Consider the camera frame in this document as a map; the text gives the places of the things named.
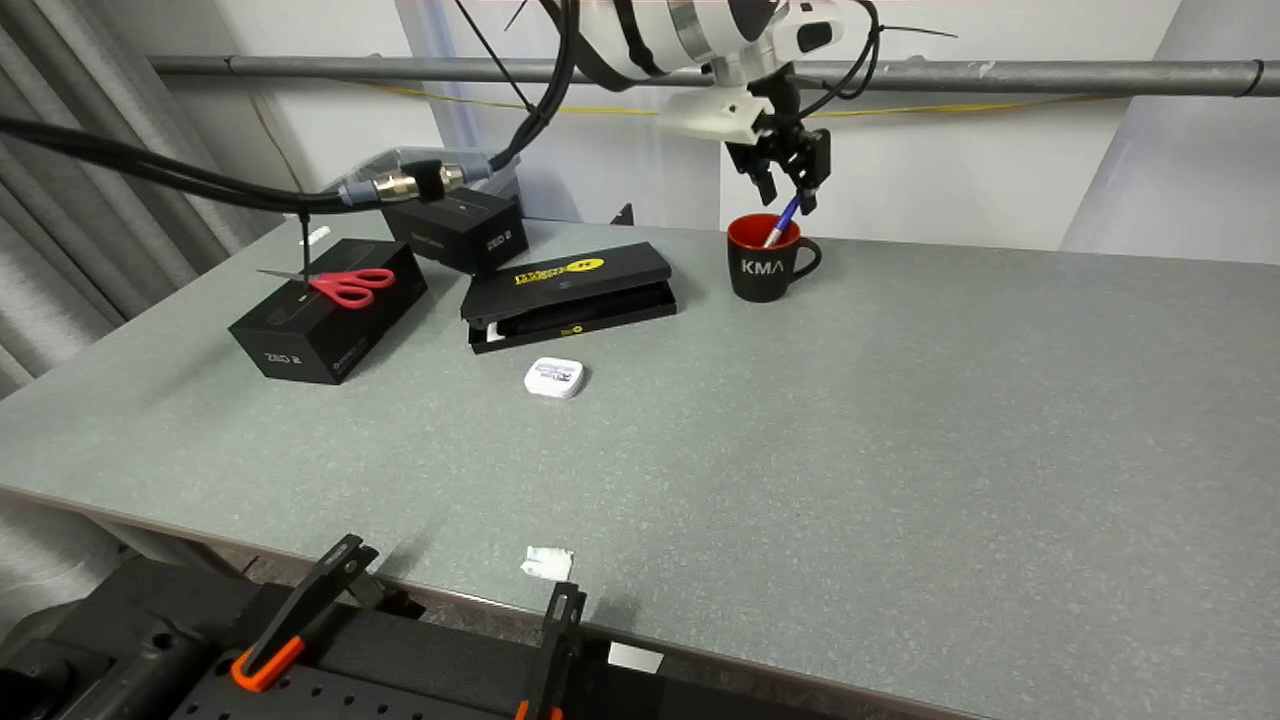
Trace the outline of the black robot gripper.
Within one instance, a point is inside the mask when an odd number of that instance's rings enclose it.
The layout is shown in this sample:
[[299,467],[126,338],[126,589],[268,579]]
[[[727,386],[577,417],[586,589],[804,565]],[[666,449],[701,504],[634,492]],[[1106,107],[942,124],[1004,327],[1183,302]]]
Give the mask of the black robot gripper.
[[777,201],[772,173],[782,173],[795,183],[801,215],[811,215],[830,178],[830,135],[804,124],[795,71],[777,67],[764,82],[734,85],[718,107],[732,167],[756,183],[760,204]]

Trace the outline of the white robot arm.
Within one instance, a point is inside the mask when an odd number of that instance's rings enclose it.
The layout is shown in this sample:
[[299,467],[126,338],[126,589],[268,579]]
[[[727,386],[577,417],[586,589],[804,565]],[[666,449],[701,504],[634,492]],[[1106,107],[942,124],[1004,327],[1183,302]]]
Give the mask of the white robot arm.
[[782,173],[791,201],[815,210],[830,135],[804,124],[795,65],[845,35],[836,0],[546,0],[546,18],[606,91],[701,71],[704,89],[671,98],[663,119],[718,141],[764,204]]

